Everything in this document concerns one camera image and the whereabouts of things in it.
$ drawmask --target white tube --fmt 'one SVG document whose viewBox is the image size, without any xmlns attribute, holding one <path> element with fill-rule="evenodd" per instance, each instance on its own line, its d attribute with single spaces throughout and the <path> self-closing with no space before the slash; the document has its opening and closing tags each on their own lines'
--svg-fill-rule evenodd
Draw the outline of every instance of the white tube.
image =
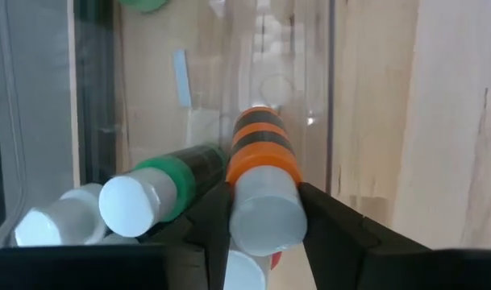
<svg viewBox="0 0 491 290">
<path fill-rule="evenodd" d="M 259 166 L 238 179 L 230 232 L 239 249 L 272 255 L 301 243 L 306 229 L 297 187 L 286 171 Z"/>
<path fill-rule="evenodd" d="M 247 255 L 231 242 L 223 290 L 266 290 L 270 263 L 270 257 Z"/>
<path fill-rule="evenodd" d="M 100 242 L 106 225 L 98 212 L 100 184 L 65 193 L 47 208 L 32 208 L 15 229 L 20 247 L 91 245 Z"/>
<path fill-rule="evenodd" d="M 171 213 L 176 199 L 177 187 L 168 174 L 143 168 L 107 181 L 98 207 L 112 231 L 134 238 Z"/>
</svg>

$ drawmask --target red object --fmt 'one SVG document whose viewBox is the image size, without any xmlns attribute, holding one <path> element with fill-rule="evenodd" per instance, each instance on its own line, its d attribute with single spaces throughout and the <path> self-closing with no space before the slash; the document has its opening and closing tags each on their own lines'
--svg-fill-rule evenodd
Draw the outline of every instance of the red object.
<svg viewBox="0 0 491 290">
<path fill-rule="evenodd" d="M 281 260 L 281 252 L 277 252 L 276 254 L 272 255 L 272 265 L 270 266 L 270 270 L 273 270 L 279 261 Z"/>
</svg>

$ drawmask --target wooden surface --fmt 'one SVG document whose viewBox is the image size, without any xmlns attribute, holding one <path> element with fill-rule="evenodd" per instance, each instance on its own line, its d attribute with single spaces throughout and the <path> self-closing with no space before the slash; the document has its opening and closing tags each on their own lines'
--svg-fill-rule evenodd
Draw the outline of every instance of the wooden surface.
<svg viewBox="0 0 491 290">
<path fill-rule="evenodd" d="M 491 0 L 338 1 L 333 195 L 433 248 L 491 247 Z"/>
<path fill-rule="evenodd" d="M 393 227 L 430 247 L 481 247 L 491 241 L 491 0 L 422 0 L 418 13 Z"/>
</svg>

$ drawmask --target striped tube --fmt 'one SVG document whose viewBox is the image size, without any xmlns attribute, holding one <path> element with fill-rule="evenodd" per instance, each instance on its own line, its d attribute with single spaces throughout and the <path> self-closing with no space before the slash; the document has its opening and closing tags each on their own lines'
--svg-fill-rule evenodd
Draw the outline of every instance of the striped tube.
<svg viewBox="0 0 491 290">
<path fill-rule="evenodd" d="M 236 121 L 227 182 L 234 185 L 247 170 L 272 165 L 288 172 L 296 184 L 302 181 L 285 125 L 267 107 L 246 110 Z"/>
<path fill-rule="evenodd" d="M 236 246 L 267 256 L 302 242 L 302 175 L 281 118 L 266 107 L 243 112 L 232 144 L 227 182 L 235 193 L 230 232 Z"/>
<path fill-rule="evenodd" d="M 104 185 L 102 217 L 123 237 L 144 234 L 157 222 L 172 221 L 222 181 L 226 163 L 224 154 L 209 144 L 147 159 Z"/>
</svg>

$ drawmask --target black band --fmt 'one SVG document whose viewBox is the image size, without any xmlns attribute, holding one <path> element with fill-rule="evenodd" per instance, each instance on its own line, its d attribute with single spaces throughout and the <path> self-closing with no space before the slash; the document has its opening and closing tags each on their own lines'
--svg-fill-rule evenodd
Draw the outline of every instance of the black band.
<svg viewBox="0 0 491 290">
<path fill-rule="evenodd" d="M 285 136 L 271 131 L 256 131 L 247 134 L 243 138 L 238 140 L 238 142 L 236 142 L 236 144 L 232 147 L 231 156 L 236 154 L 236 152 L 240 151 L 243 147 L 256 142 L 272 142 L 277 145 L 283 146 L 284 148 L 290 150 L 293 155 L 295 155 L 290 141 L 288 141 Z"/>
<path fill-rule="evenodd" d="M 182 160 L 195 178 L 196 194 L 204 194 L 223 179 L 225 164 L 214 148 L 206 145 L 175 151 L 169 155 Z"/>
<path fill-rule="evenodd" d="M 280 127 L 281 129 L 285 130 L 285 124 L 283 124 L 283 120 L 279 118 L 276 114 L 270 112 L 270 111 L 265 111 L 265 110 L 257 110 L 254 112 L 251 112 L 249 114 L 246 114 L 242 118 L 238 119 L 235 124 L 235 131 L 233 132 L 233 135 L 238 133 L 240 130 L 242 130 L 245 126 L 256 123 L 256 122 L 266 122 L 273 124 L 275 126 Z"/>
</svg>

